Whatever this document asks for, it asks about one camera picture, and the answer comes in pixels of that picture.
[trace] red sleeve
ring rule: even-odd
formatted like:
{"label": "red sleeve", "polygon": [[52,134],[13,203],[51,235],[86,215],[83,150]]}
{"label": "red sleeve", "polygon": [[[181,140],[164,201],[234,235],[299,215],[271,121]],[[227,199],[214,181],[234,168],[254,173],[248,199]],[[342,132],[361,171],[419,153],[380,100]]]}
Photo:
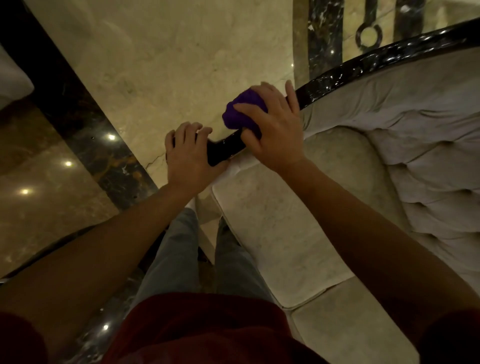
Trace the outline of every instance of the red sleeve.
{"label": "red sleeve", "polygon": [[420,341],[421,364],[480,363],[480,310],[453,312],[430,326]]}
{"label": "red sleeve", "polygon": [[48,363],[42,336],[28,321],[4,312],[0,312],[0,356],[2,363]]}

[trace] purple cloth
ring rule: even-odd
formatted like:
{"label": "purple cloth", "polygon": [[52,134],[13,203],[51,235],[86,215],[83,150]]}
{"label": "purple cloth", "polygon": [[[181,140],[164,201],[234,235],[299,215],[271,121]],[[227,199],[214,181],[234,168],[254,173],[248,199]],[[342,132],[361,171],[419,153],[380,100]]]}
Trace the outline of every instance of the purple cloth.
{"label": "purple cloth", "polygon": [[263,111],[268,112],[267,106],[263,99],[253,90],[248,89],[238,95],[233,101],[227,104],[227,109],[222,115],[225,126],[229,129],[247,128],[254,132],[257,138],[262,137],[262,132],[258,125],[250,119],[247,115],[236,111],[233,108],[234,104],[245,103],[259,106]]}

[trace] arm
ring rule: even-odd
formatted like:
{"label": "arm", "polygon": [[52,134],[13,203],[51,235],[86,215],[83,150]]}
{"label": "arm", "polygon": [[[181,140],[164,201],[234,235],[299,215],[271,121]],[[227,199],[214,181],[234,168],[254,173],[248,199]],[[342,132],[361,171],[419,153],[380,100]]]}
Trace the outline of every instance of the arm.
{"label": "arm", "polygon": [[412,343],[445,314],[480,308],[480,298],[445,263],[304,156],[300,109],[291,83],[286,86],[288,103],[271,85],[253,89],[264,99],[268,114],[253,105],[236,106],[262,131],[261,140],[244,131],[244,143],[303,201],[348,267]]}
{"label": "arm", "polygon": [[210,167],[211,128],[182,124],[167,134],[168,184],[22,271],[0,290],[0,311],[31,322],[50,357],[127,279],[153,241],[195,195],[227,167]]}

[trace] pant leg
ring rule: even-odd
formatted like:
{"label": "pant leg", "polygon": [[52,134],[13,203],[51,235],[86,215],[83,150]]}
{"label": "pant leg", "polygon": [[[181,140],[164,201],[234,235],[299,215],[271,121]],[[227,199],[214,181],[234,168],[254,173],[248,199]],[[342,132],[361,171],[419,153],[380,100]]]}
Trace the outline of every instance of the pant leg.
{"label": "pant leg", "polygon": [[240,246],[223,218],[216,237],[215,271],[217,293],[274,302],[252,256]]}
{"label": "pant leg", "polygon": [[160,293],[198,292],[198,219],[185,208],[170,223],[131,309]]}

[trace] person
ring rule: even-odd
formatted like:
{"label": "person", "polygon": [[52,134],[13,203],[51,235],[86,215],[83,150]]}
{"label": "person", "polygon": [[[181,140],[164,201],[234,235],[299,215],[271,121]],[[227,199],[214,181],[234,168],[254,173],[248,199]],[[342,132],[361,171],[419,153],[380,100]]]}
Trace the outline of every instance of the person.
{"label": "person", "polygon": [[[267,83],[252,89],[268,113],[254,105],[235,105],[262,131],[257,139],[244,130],[245,145],[303,201],[346,264],[417,347],[422,362],[480,362],[478,295],[305,157],[291,82],[286,99]],[[198,221],[184,206],[227,168],[227,161],[215,167],[207,163],[211,131],[194,122],[169,132],[165,186],[0,289],[3,363],[53,361],[168,224],[103,363],[325,363],[291,337],[252,257],[224,221],[216,248],[218,292],[197,293]]]}

